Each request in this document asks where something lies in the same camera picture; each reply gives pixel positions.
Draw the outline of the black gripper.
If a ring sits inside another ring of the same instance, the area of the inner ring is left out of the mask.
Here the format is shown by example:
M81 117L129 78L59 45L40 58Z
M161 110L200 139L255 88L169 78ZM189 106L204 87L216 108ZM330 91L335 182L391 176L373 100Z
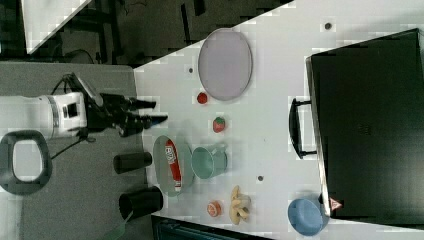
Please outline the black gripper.
M128 137L137 133L137 128L149 129L152 126L165 122L167 116L137 116L132 111L137 109L154 109L155 101L138 100L117 94L101 93L103 104L88 97L86 99L87 132L98 133L107 128L118 130L121 137Z

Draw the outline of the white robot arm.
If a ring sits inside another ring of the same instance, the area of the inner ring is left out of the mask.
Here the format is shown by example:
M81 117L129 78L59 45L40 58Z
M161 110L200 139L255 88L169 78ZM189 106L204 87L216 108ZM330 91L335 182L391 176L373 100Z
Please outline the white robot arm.
M80 92L37 97L1 98L1 188L15 195L30 195L50 180L52 160L47 141L75 137L78 142L93 139L91 133L115 129L122 137L138 134L168 119L140 116L139 109L154 108L154 102L105 94L96 101ZM16 172L19 160L37 159L41 171L33 179Z

